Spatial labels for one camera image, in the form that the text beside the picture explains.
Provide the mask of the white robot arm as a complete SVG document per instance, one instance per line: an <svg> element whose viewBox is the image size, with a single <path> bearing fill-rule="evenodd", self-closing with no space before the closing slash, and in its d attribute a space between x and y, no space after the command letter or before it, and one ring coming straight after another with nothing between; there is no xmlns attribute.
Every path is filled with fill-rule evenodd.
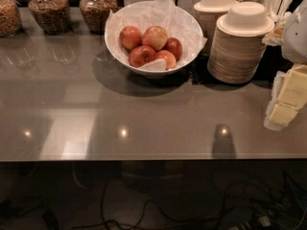
<svg viewBox="0 0 307 230"><path fill-rule="evenodd" d="M281 51L294 65L286 73L278 71L273 81L264 126L275 131L287 127L307 104L307 0L288 17Z"/></svg>

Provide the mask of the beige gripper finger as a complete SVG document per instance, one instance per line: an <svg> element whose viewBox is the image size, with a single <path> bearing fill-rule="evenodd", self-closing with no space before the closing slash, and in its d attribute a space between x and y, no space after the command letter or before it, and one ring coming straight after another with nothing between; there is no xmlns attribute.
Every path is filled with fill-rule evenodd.
<svg viewBox="0 0 307 230"><path fill-rule="evenodd" d="M286 73L278 71L272 86L264 126L280 131L287 127L307 104L307 65L294 64Z"/></svg>

